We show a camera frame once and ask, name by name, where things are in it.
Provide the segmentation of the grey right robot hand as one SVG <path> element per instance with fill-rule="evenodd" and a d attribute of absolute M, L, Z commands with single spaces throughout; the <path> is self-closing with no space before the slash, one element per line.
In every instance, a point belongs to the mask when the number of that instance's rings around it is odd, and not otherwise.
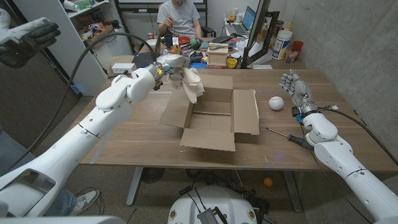
<path fill-rule="evenodd" d="M 313 102 L 310 87 L 299 77 L 295 70 L 290 69 L 289 74 L 284 73 L 279 86 L 292 97 L 294 104 L 292 113 L 294 116 L 300 115 L 304 119 L 310 113 L 318 111 Z"/>

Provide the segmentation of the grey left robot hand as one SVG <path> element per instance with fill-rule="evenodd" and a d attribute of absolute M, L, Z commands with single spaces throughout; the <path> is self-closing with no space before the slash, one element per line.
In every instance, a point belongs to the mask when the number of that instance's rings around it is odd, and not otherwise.
<path fill-rule="evenodd" d="M 167 54 L 159 56 L 155 61 L 159 69 L 155 81 L 160 81 L 163 76 L 167 76 L 173 81 L 182 80 L 183 68 L 188 68 L 189 62 L 189 59 L 183 55 Z"/>

